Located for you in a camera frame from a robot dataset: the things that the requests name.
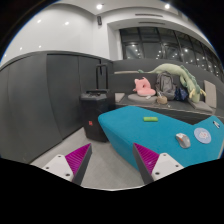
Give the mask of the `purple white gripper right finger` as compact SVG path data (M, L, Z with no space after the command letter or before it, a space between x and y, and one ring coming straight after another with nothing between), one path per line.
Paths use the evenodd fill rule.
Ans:
M169 154L158 154L137 143L133 144L133 155L145 185L183 169Z

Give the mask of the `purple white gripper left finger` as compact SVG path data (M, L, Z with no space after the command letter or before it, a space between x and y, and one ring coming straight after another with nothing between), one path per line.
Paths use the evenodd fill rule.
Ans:
M91 154L92 145L86 144L67 155L56 155L43 167L43 170L73 182L76 185L80 185L83 181Z

